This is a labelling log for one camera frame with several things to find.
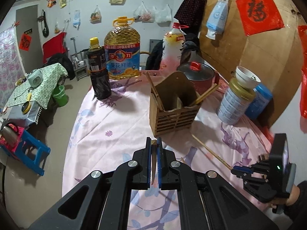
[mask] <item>soy sauce bottle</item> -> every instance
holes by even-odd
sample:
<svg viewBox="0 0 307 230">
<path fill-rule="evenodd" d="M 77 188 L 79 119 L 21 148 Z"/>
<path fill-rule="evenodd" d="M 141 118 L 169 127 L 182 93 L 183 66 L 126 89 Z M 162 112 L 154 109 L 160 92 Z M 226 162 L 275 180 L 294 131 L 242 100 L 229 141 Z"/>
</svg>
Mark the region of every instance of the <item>soy sauce bottle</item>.
<svg viewBox="0 0 307 230">
<path fill-rule="evenodd" d="M 99 46 L 97 37 L 91 38 L 90 44 L 87 58 L 95 97 L 99 100 L 106 99 L 111 95 L 111 87 L 104 48 Z"/>
</svg>

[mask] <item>pink tablecloth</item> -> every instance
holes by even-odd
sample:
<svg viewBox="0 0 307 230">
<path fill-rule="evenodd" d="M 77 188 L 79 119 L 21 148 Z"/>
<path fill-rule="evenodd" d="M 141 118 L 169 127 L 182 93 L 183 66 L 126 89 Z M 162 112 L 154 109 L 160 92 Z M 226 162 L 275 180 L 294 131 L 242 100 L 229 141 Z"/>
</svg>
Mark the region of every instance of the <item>pink tablecloth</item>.
<svg viewBox="0 0 307 230">
<path fill-rule="evenodd" d="M 65 195 L 93 170 L 115 170 L 131 160 L 134 151 L 145 147 L 146 137 L 154 138 L 149 126 L 150 86 L 144 75 L 112 81 L 112 95 L 99 101 L 91 89 L 76 118 L 67 148 L 63 189 Z M 236 126 L 220 121 L 216 109 L 222 94 L 215 92 L 202 104 L 191 129 L 162 135 L 163 146 L 175 152 L 193 169 L 215 170 L 260 209 L 259 203 L 243 190 L 243 182 L 208 153 L 192 136 L 198 137 L 230 165 L 249 165 L 259 154 L 268 153 L 269 141 L 245 116 Z M 157 179 L 147 191 L 133 190 L 129 229 L 180 229 L 176 191 L 161 191 Z"/>
</svg>

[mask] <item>pot lid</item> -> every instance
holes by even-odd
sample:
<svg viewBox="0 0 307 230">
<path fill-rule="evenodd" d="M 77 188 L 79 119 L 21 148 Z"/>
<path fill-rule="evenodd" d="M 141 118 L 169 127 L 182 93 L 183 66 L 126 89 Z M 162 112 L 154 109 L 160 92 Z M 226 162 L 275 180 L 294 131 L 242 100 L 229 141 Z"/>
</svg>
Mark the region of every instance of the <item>pot lid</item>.
<svg viewBox="0 0 307 230">
<path fill-rule="evenodd" d="M 229 88 L 232 92 L 242 99 L 253 101 L 256 97 L 256 93 L 253 89 L 246 89 L 239 85 L 236 78 L 232 78 L 229 82 Z"/>
<path fill-rule="evenodd" d="M 183 72 L 189 80 L 193 81 L 205 81 L 214 77 L 214 71 L 211 67 L 198 62 L 185 63 L 180 65 L 177 70 Z"/>
</svg>

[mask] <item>green tablecloth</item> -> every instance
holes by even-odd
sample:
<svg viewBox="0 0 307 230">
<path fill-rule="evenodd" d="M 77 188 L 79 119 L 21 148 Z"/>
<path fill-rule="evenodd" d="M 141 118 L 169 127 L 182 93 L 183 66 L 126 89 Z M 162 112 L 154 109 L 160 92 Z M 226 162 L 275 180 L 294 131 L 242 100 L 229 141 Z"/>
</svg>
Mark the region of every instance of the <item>green tablecloth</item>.
<svg viewBox="0 0 307 230">
<path fill-rule="evenodd" d="M 43 67 L 40 70 L 43 74 L 42 83 L 35 89 L 31 88 L 28 80 L 17 86 L 7 101 L 7 107 L 25 103 L 30 89 L 32 93 L 30 101 L 36 101 L 42 108 L 47 109 L 52 91 L 56 87 L 59 78 L 62 75 L 68 76 L 68 73 L 60 63 Z"/>
</svg>

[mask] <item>white bowl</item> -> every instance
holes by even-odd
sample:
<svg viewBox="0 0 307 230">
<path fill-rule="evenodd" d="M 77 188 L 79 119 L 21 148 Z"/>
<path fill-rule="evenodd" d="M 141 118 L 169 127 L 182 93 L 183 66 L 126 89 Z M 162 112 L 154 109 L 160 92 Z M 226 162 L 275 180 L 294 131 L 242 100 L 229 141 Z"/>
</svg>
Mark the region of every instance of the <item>white bowl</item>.
<svg viewBox="0 0 307 230">
<path fill-rule="evenodd" d="M 237 66 L 235 77 L 239 85 L 246 89 L 254 89 L 261 82 L 254 73 L 241 66 Z"/>
</svg>

